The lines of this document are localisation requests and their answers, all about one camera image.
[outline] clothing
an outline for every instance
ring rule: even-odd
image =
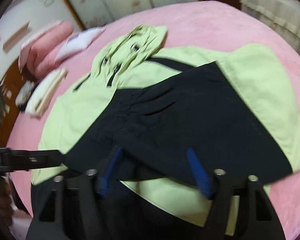
[[[162,64],[144,61],[150,55],[193,66],[217,60],[228,82],[285,153],[293,171],[300,169],[298,106],[289,78],[269,48],[249,44],[232,53],[195,47],[159,50],[164,35],[165,28],[141,26],[102,49],[91,72],[55,102],[43,129],[39,149],[59,149],[67,153],[106,109],[116,89],[148,87],[180,73]],[[111,86],[107,86],[115,70]],[[32,182],[38,184],[65,169],[34,171]],[[187,209],[196,210],[200,205],[198,213],[207,212],[207,205],[203,204],[208,203],[207,200],[198,191],[193,193],[191,187],[184,190],[184,185],[168,178],[122,183],[170,214],[194,224],[204,224],[201,214],[196,217],[197,214],[187,212]],[[184,198],[175,201],[180,192],[184,193]]]

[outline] black strap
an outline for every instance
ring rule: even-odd
[[[173,68],[175,70],[182,71],[182,72],[194,68],[194,66],[191,66],[191,65],[179,62],[179,61],[175,61],[173,59],[168,59],[168,58],[149,57],[146,59],[146,61],[157,62],[157,63],[165,65],[169,68]]]

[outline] bed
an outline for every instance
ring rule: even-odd
[[[248,43],[261,43],[269,46],[285,67],[300,107],[300,56],[280,35],[253,17],[220,2],[204,1],[169,5],[139,12],[107,25],[106,31],[86,51],[62,63],[60,67],[67,68],[69,73],[59,86],[42,118],[38,120],[20,113],[12,130],[9,127],[1,128],[1,132],[5,130],[5,133],[10,134],[7,147],[37,150],[45,120],[56,98],[79,77],[90,71],[95,55],[107,43],[128,33],[139,24],[166,25],[168,34],[164,42],[165,47],[199,46],[231,52]],[[16,89],[10,90],[12,96],[8,104],[13,105]],[[9,112],[5,118],[9,118],[10,114],[12,112]],[[30,171],[11,174],[21,200],[32,214],[30,176]],[[273,184],[270,199],[287,240],[296,239],[300,235],[300,172]]]
[[[268,25],[300,55],[298,0],[240,0],[241,10]]]

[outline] white pillow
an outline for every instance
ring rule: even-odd
[[[68,70],[66,68],[51,71],[32,93],[25,112],[30,114],[31,117],[40,118],[48,108],[60,82],[67,74]]]
[[[32,35],[26,42],[24,42],[21,46],[20,55],[19,55],[19,61],[18,65],[19,68],[23,68],[24,65],[27,63],[29,51],[31,49],[31,46],[44,34],[52,30],[53,28],[59,26],[62,23],[62,21],[52,21],[42,27],[40,30],[38,30],[34,35]]]
[[[78,35],[71,37],[59,50],[55,61],[63,61],[67,58],[85,50],[90,44],[98,38],[104,31],[105,27],[95,27],[85,30]]]

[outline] white wall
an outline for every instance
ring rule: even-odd
[[[80,30],[63,0],[23,0],[7,10],[0,20],[0,80],[18,57],[22,43],[36,30],[57,19],[71,21],[74,29]],[[4,51],[3,43],[28,21],[30,21],[28,33],[11,50]]]

